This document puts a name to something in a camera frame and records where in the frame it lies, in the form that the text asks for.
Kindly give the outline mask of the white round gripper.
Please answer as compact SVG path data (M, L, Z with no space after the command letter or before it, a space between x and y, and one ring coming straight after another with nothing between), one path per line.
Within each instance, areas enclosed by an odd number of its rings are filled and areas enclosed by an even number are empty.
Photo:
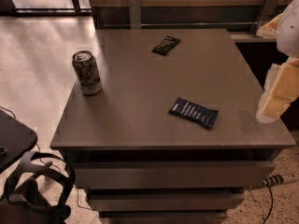
M259 37L276 37L282 14L257 30ZM266 75L264 92L258 104L256 119L272 123L299 97L299 59L289 57L283 64L273 63Z

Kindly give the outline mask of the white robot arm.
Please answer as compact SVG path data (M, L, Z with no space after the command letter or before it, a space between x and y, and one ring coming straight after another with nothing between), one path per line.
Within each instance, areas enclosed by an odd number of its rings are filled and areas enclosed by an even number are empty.
M258 34L275 35L278 51L288 56L282 65L271 65L258 103L256 119L272 123L299 97L299 0L292 0Z

